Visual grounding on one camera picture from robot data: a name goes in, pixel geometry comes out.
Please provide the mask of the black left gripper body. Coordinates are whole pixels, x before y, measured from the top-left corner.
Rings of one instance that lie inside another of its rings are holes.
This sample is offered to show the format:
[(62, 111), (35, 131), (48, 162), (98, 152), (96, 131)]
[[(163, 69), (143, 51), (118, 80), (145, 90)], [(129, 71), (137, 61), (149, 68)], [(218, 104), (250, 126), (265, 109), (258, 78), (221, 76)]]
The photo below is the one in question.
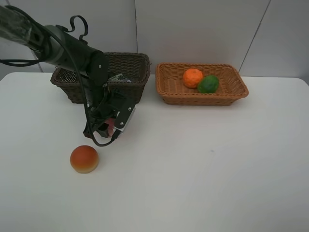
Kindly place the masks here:
[(119, 91), (111, 90), (107, 85), (102, 87), (96, 86), (93, 82), (89, 82), (85, 87), (85, 96), (87, 100), (87, 122), (83, 134), (87, 138), (96, 132), (96, 129), (106, 123), (109, 118), (116, 119), (116, 115), (120, 106), (126, 97)]

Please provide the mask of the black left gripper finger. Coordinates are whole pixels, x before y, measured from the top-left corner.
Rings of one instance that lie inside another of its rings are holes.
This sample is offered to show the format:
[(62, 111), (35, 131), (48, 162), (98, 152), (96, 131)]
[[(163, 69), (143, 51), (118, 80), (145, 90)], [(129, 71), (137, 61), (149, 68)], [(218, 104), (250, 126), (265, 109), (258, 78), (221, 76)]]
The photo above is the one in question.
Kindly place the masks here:
[(107, 123), (103, 123), (102, 125), (100, 125), (97, 129), (96, 132), (104, 138), (108, 138), (109, 137), (109, 124)]

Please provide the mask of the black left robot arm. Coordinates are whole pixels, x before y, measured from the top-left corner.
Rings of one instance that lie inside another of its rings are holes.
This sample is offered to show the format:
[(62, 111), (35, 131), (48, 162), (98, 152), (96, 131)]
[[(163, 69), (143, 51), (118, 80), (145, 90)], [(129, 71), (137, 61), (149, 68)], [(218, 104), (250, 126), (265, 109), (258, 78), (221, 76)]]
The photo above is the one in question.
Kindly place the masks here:
[[(97, 49), (88, 46), (83, 37), (88, 34), (84, 24), (84, 34), (76, 39), (70, 30), (60, 25), (43, 26), (21, 9), (6, 5), (0, 8), (0, 36), (32, 50), (34, 60), (2, 59), (0, 62), (12, 67), (27, 67), (45, 62), (74, 71), (81, 84), (82, 102), (86, 116), (84, 136), (96, 139), (94, 132), (102, 137), (111, 137), (113, 142), (121, 134), (127, 123), (133, 105), (124, 95), (110, 90), (108, 80), (108, 59)], [(114, 120), (113, 133), (109, 135), (109, 119)]]

